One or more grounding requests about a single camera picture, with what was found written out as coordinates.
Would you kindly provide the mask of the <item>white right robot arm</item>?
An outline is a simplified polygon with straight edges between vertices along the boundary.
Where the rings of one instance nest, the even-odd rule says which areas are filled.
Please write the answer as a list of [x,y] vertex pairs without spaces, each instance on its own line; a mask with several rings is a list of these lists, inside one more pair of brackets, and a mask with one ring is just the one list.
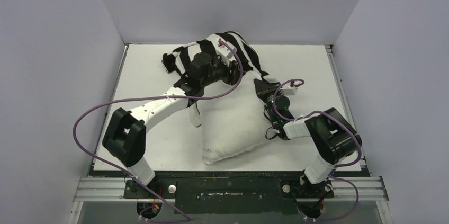
[[270,83],[254,80],[257,97],[264,103],[264,116],[271,126],[267,129],[272,136],[288,141],[311,138],[318,153],[315,160],[304,170],[300,191],[313,196],[320,191],[325,181],[342,161],[353,153],[361,153],[362,141],[355,129],[336,110],[312,111],[295,118],[289,110],[290,95],[304,84],[302,79],[291,79],[284,83]]

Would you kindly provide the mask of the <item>white pillow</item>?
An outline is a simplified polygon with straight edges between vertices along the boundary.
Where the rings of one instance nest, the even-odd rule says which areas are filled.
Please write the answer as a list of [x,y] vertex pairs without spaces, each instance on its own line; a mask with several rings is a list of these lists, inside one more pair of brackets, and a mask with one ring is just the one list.
[[254,80],[247,74],[224,97],[199,100],[189,107],[190,121],[202,132],[202,160],[211,165],[266,144],[271,126],[264,117],[264,103],[257,97]]

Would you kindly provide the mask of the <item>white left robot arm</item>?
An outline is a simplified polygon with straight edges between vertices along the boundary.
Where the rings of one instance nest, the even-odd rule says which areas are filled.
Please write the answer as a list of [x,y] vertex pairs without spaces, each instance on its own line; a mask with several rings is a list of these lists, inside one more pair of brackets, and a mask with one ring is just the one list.
[[207,86],[218,81],[237,86],[243,72],[234,50],[226,55],[200,52],[163,95],[131,110],[119,108],[112,113],[102,145],[139,182],[137,189],[143,196],[150,198],[158,192],[155,171],[145,159],[148,131],[172,114],[203,100]]

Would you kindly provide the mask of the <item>black white striped pillowcase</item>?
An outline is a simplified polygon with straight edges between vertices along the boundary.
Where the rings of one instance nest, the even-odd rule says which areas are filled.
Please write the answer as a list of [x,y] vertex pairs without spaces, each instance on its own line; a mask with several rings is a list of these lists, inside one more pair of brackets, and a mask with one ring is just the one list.
[[163,54],[162,64],[168,73],[177,72],[180,85],[189,86],[186,93],[204,94],[204,88],[222,81],[236,86],[250,73],[255,79],[269,83],[269,73],[261,69],[256,51],[234,31],[216,33]]

